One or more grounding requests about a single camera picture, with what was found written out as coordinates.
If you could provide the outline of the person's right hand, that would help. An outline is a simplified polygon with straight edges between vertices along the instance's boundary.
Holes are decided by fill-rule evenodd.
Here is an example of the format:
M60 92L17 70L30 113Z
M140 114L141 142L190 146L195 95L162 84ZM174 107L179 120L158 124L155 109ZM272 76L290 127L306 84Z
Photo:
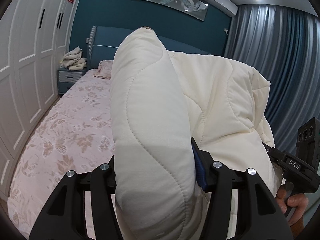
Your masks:
M281 187L277 191L277 195L275 197L276 202L278 203L281 211L285 213L288 207L296 208L292 217L289 219L289 226L293 226L298 223L303 218L304 211L307 208L309 203L309 199L303 193L292 195L285 202L285 197L287 195L287 190L285 185L281 185Z

